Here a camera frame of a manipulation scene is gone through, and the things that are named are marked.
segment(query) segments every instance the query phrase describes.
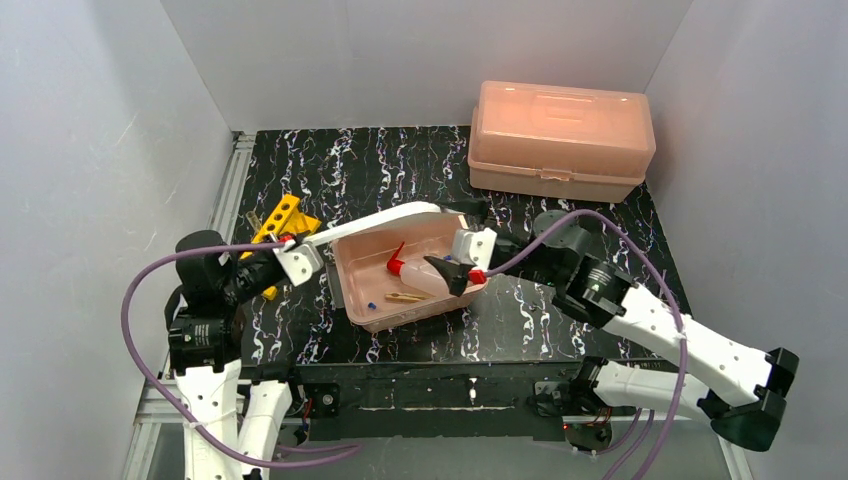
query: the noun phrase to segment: red nozzle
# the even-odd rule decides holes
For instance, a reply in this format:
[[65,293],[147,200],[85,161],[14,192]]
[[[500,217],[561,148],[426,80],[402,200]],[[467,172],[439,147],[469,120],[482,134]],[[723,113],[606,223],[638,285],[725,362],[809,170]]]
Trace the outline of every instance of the red nozzle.
[[474,269],[468,272],[468,279],[474,285],[480,285],[486,283],[486,274],[483,273],[483,270]]
[[401,242],[398,249],[395,250],[394,254],[392,254],[392,258],[390,258],[389,261],[386,263],[386,268],[388,268],[389,271],[394,273],[395,275],[400,275],[400,269],[401,267],[403,267],[403,261],[398,260],[397,256],[400,253],[400,249],[403,248],[404,243],[406,242]]

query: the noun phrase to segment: black marble table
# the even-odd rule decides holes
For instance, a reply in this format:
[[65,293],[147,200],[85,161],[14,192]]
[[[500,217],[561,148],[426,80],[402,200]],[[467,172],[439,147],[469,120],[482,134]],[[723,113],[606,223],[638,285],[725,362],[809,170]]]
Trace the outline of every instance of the black marble table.
[[[502,227],[524,236],[545,210],[589,208],[624,229],[665,275],[681,308],[689,311],[644,185],[616,205],[477,190],[468,181],[468,137],[468,127],[454,126],[259,132],[234,242],[249,242],[253,235],[247,212],[255,211],[264,221],[284,193],[300,197],[301,210],[324,226],[413,200],[484,197]],[[656,283],[646,279],[647,269],[622,241],[606,232],[602,239],[593,253],[657,291]],[[551,295],[549,287],[499,276],[467,309],[372,335],[351,325],[344,310],[333,308],[322,273],[297,289],[282,289],[273,302],[258,298],[248,306],[252,326],[244,335],[245,362],[566,361],[584,355],[651,355],[639,345],[574,322],[551,305]]]

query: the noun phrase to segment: gray wall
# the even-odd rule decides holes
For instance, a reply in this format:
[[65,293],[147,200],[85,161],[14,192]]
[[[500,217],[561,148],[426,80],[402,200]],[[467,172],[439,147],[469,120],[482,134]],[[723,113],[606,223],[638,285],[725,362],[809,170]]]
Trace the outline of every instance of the gray wall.
[[695,317],[801,357],[763,479],[844,478],[848,5],[696,0],[647,89]]
[[484,80],[642,92],[691,0],[162,0],[233,130],[468,124]]
[[[118,310],[206,225],[231,137],[158,0],[0,7],[0,477],[114,480],[142,386]],[[173,269],[134,302],[161,365]]]

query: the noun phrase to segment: bottle with red nozzle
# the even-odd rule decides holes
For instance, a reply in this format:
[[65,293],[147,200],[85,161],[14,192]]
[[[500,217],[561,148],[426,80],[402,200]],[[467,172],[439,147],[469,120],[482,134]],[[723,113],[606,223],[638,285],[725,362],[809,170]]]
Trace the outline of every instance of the bottle with red nozzle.
[[439,275],[439,272],[432,265],[424,260],[423,255],[421,258],[414,258],[406,262],[398,260],[397,257],[403,245],[404,243],[400,244],[392,258],[386,263],[386,268],[399,276],[400,281],[405,285],[437,297],[448,295],[448,285],[445,279]]

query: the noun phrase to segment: plastic bin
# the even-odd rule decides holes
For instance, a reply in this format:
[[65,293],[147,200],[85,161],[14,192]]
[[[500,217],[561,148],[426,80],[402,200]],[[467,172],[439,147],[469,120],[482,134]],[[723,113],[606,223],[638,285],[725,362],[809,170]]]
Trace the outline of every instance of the plastic bin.
[[643,94],[485,82],[468,163],[476,188],[616,203],[655,151]]
[[[362,233],[340,238],[332,245],[339,273],[345,310],[352,323],[371,333],[397,327],[441,313],[467,307],[487,283],[469,284],[465,294],[435,296],[416,303],[393,303],[387,293],[426,295],[400,281],[386,268],[386,262],[401,242],[406,242],[400,260],[428,254],[449,255],[457,229],[467,228],[461,215],[440,214],[426,221],[400,228]],[[377,308],[371,309],[369,303]]]

